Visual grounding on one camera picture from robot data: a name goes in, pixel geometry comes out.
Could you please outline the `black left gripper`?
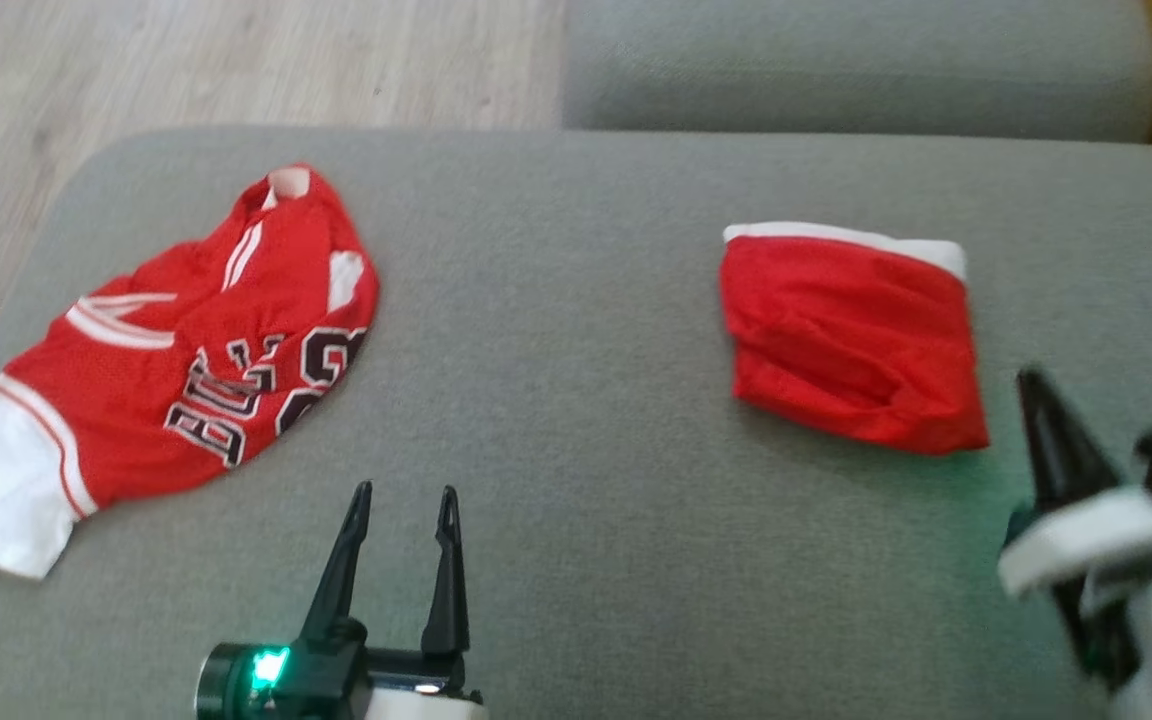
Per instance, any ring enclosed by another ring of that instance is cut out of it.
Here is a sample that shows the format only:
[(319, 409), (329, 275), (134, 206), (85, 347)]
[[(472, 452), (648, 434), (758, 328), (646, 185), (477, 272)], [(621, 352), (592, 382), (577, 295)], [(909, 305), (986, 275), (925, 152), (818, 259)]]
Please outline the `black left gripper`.
[(357, 484), (291, 644), (223, 642), (200, 666), (196, 720), (483, 720), (465, 689), (471, 647), (465, 552), (456, 488), (444, 488), (440, 550), (420, 651), (367, 647), (351, 616), (355, 574), (369, 533), (372, 483)]

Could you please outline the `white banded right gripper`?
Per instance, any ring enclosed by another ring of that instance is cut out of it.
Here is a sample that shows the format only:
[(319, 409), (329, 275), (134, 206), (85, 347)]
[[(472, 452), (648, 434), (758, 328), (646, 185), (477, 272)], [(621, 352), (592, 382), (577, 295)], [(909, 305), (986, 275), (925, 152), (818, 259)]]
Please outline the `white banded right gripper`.
[(1135, 442), (1143, 486), (1121, 479), (1038, 366), (1016, 378), (1033, 509), (1011, 511), (996, 574), (1011, 598), (1055, 602), (1079, 670), (1119, 691), (1140, 669), (1129, 605), (1152, 582), (1152, 432)]

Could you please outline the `red shorts with white waistband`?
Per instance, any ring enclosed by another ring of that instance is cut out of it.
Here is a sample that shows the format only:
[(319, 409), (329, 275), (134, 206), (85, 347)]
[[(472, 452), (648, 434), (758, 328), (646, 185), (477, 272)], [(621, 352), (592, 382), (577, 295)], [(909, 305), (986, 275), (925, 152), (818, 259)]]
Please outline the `red shorts with white waistband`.
[(990, 446), (958, 243), (732, 223), (719, 300), (746, 404), (910, 454)]

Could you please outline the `red jersey with black letters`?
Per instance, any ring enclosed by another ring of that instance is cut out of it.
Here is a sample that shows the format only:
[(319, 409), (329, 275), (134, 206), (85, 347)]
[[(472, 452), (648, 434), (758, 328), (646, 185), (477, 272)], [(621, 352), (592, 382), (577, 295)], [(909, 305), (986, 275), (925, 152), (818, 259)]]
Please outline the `red jersey with black letters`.
[(96, 511), (259, 456), (343, 381), (379, 293), (344, 202), (294, 164), (78, 297), (0, 370), (0, 571), (44, 579)]

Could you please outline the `large grey sofa seat cushion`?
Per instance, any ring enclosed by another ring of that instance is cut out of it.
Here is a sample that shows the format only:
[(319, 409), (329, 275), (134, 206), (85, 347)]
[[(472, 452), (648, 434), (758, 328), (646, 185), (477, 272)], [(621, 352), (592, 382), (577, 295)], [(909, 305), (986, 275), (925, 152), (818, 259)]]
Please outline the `large grey sofa seat cushion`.
[[(300, 632), (353, 488), (355, 611), (416, 647), (460, 492), (492, 720), (1098, 717), (1049, 602), (996, 579), (1046, 366), (1121, 468), (1152, 427), (1152, 146), (828, 135), (174, 129), (73, 174), (0, 310), (0, 367), (285, 161), (381, 279), (361, 363), (291, 435), (0, 574), (0, 720), (194, 720), (219, 641)], [(918, 457), (732, 397), (728, 223), (967, 251), (992, 445)]]

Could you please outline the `small grey sofa seat cushion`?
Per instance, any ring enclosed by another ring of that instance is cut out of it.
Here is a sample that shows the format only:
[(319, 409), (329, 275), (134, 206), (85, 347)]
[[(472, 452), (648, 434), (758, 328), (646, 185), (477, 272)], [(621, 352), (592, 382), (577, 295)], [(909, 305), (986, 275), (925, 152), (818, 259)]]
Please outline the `small grey sofa seat cushion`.
[(1139, 143), (1144, 0), (570, 0), (562, 122)]

